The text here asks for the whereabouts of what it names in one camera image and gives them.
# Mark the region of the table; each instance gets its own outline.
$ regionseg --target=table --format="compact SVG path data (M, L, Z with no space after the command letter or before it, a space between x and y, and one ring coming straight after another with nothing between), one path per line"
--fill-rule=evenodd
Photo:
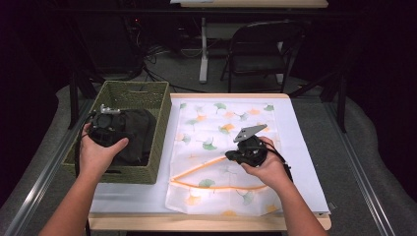
M157 231L282 231L286 230L283 215L281 213L270 213L259 217L249 216L222 216L222 215L191 215L178 213L164 207L166 189L168 183L169 157L172 149L172 141L175 137L175 127L178 113L173 112L175 104L181 99L228 99L228 98L251 98L251 99L285 99L290 102L286 94L245 94L245 93L172 93L173 109L168 122L168 129L159 167L158 179L155 185L130 185L130 184L99 184L91 206L89 223L93 230L157 230ZM282 112L286 112L286 120L295 121L295 113L292 105L283 105ZM297 131L285 132L289 136L297 135ZM282 146L285 153L294 148ZM306 181L297 178L308 177L315 179L317 176L293 173L294 181L305 183ZM303 196L307 192L297 186ZM320 203L316 200L306 199L310 208L318 208ZM319 222L325 229L330 229L331 221L327 213L317 214Z
M214 0L212 3L181 3L185 8L326 8L327 0ZM202 18L202 65L200 67L200 83L208 81L209 58L207 51L207 23L206 18Z

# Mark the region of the basket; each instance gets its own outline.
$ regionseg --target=basket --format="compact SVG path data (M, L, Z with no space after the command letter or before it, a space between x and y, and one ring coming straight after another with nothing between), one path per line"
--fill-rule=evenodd
M111 165L101 177L102 183L154 184L162 155L165 132L171 111L169 83L166 82L105 82L91 111L105 104L118 109L147 109L156 119L149 162L146 166ZM76 141L71 145L62 166L75 175Z

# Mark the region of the gray carpet floor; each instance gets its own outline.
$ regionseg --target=gray carpet floor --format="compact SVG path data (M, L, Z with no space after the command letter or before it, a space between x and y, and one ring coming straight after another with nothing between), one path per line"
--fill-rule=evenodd
M172 92L189 92L184 88L206 92L226 92L227 81L220 81L224 55L221 50L210 52L208 63L208 82L202 85L198 81L200 73L200 55L198 50L184 51L184 54L170 52L160 53L147 61L148 68L157 74L157 78L167 80L172 85ZM143 72L134 81L149 81ZM298 85L306 82L297 78L289 78L285 88L286 93L298 89ZM246 78L233 81L233 91L253 92L278 88L275 77L265 79ZM352 100L346 103L346 129L347 138L352 144L354 153L358 156L361 168L367 176L373 191L378 197L381 209L392 230L384 234L384 230L374 219L369 202L365 199L363 189L355 178L354 168L351 165L349 151L346 143L337 132L334 125L332 110L333 103L321 103L319 94L321 88L314 88L299 98L292 99L294 110L300 124L301 131L309 149L310 155L329 203L336 206L331 211L332 227L330 235L416 235L417 233L417 206L408 198L398 182L386 169L378 154L377 134L372 122L362 109ZM12 193L8 202L0 210L0 234L5 235L15 215L25 202L30 190L43 170L60 146L67 132L70 122L70 103L68 88L61 89L57 96L60 104L50 129L39 147L36 155L28 167L24 177ZM72 183L74 177L60 168L54 175L46 193L42 196L40 204L25 225L23 235L36 234L46 220L56 209ZM103 232L94 231L93 235L174 235L173 233L148 232ZM193 235L223 235L218 233ZM239 235L263 235L263 233Z

